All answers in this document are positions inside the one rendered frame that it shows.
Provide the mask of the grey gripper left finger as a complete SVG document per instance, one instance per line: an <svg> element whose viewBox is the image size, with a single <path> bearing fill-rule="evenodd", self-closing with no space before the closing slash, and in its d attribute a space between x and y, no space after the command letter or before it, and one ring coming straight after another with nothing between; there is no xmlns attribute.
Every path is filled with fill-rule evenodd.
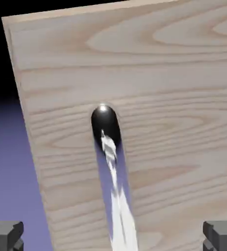
<svg viewBox="0 0 227 251"><path fill-rule="evenodd" d="M0 251L24 251L22 221L0 221Z"/></svg>

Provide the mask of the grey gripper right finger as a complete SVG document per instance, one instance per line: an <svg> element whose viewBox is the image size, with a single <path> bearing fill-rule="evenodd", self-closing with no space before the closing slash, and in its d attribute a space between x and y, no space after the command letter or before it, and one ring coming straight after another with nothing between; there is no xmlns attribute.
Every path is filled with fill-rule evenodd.
<svg viewBox="0 0 227 251"><path fill-rule="evenodd" d="M202 251L227 251L227 221L204 221Z"/></svg>

